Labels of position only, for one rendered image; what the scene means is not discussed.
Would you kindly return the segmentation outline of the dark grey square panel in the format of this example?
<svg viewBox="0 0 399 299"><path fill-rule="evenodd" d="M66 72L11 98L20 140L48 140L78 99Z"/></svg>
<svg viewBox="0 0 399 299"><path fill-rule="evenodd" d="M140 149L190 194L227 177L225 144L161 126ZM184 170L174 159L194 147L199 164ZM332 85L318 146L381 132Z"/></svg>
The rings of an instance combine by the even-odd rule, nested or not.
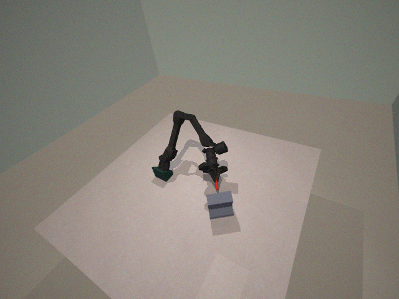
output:
<svg viewBox="0 0 399 299"><path fill-rule="evenodd" d="M233 197L231 191L206 195L210 219L233 216Z"/></svg>

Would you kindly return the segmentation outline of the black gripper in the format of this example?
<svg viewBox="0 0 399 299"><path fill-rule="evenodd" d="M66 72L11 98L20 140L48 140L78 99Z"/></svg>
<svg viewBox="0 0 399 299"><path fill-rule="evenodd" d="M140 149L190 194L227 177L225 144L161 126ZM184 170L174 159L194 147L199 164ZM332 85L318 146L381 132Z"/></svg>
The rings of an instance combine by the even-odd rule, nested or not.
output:
<svg viewBox="0 0 399 299"><path fill-rule="evenodd" d="M217 162L217 157L215 155L210 155L207 157L206 162L201 163L198 168L199 170L204 170L204 168L207 169L206 173L209 173L210 176L212 177L213 181L217 182L219 181L219 176L220 174L228 171L228 168L226 166L219 166L218 162Z"/></svg>

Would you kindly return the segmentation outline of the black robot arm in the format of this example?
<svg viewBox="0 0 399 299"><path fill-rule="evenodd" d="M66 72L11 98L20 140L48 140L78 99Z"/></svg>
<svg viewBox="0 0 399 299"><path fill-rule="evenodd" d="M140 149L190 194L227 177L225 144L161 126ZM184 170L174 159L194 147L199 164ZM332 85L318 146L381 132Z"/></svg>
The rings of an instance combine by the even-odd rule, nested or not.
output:
<svg viewBox="0 0 399 299"><path fill-rule="evenodd" d="M202 150L203 153L206 153L206 157L210 155L216 155L216 154L223 154L228 152L228 147L224 143L224 141L220 143L214 143L212 139L204 132L202 129L201 125L199 124L198 120L196 117L192 114L187 114L184 112L181 112L179 110L175 111L173 114L173 129L171 132L170 136L170 141L168 146L166 147L164 153L159 156L159 165L158 169L162 171L169 171L170 168L170 161L176 157L176 154L178 150L176 150L176 142L178 139L178 135L180 132L181 125L184 123L185 120L189 120L191 124L193 125L194 129L196 130L199 140L201 142L201 145L204 147L210 147L212 148L204 148ZM216 153L215 153L216 152Z"/></svg>

